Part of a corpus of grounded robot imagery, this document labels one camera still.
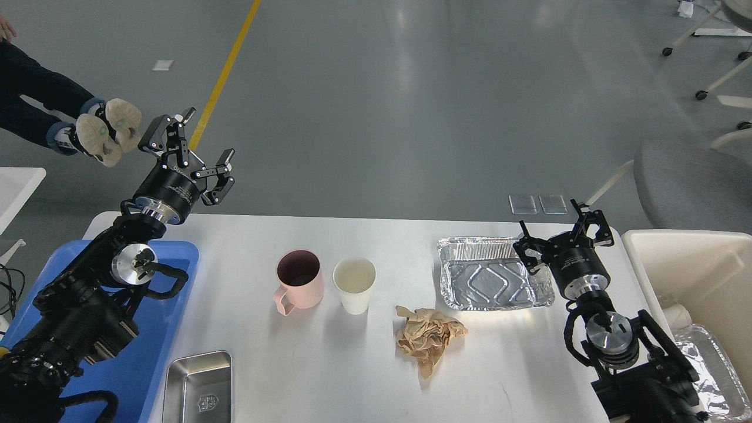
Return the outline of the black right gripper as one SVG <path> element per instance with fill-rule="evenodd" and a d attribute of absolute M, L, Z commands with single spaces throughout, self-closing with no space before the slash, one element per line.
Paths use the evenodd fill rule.
<path fill-rule="evenodd" d="M 578 214 L 571 233 L 561 233 L 549 240 L 533 237 L 520 220 L 523 234 L 513 249 L 530 275 L 549 267 L 562 297 L 577 300 L 587 292 L 605 291 L 609 286 L 610 275 L 595 247 L 610 247 L 615 241 L 602 210 L 591 210 L 588 204 L 575 199 L 571 199 L 571 204 Z"/>

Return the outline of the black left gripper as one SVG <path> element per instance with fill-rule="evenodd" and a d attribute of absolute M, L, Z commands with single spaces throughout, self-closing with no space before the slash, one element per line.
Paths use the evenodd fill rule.
<path fill-rule="evenodd" d="M 211 168 L 191 152 L 184 131 L 194 113 L 196 108 L 187 108 L 174 116 L 154 118 L 139 141 L 140 152 L 158 159 L 135 191 L 135 208 L 163 224 L 183 224 L 200 196 L 207 206 L 221 203 L 236 182 L 230 164 L 234 148 L 224 150 Z M 216 184 L 209 189 L 206 182 L 212 177 Z"/>

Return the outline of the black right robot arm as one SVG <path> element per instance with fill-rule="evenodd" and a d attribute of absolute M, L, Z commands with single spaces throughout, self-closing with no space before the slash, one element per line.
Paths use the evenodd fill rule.
<path fill-rule="evenodd" d="M 613 233 L 601 210 L 572 200 L 572 229 L 548 239 L 522 234 L 513 244 L 534 275 L 548 268 L 567 301 L 563 331 L 567 351 L 596 371 L 591 386 L 609 421 L 707 422 L 694 383 L 699 373 L 646 310 L 628 318 L 607 293 L 610 278 L 596 252 L 612 247 Z"/>

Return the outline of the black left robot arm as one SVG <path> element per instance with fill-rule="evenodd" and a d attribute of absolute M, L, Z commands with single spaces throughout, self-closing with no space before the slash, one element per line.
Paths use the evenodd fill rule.
<path fill-rule="evenodd" d="M 68 407 L 97 401 L 105 403 L 97 421 L 115 420 L 115 393 L 62 392 L 83 374 L 82 362 L 116 358 L 139 335 L 134 316 L 143 299 L 180 293 L 187 273 L 158 262 L 149 244 L 167 225 L 183 224 L 198 200 L 219 204 L 236 181 L 233 148 L 213 167 L 190 150 L 184 129 L 195 111 L 152 120 L 139 150 L 156 156 L 156 165 L 121 202 L 120 217 L 34 298 L 40 321 L 2 353 L 3 422 L 58 422 Z"/>

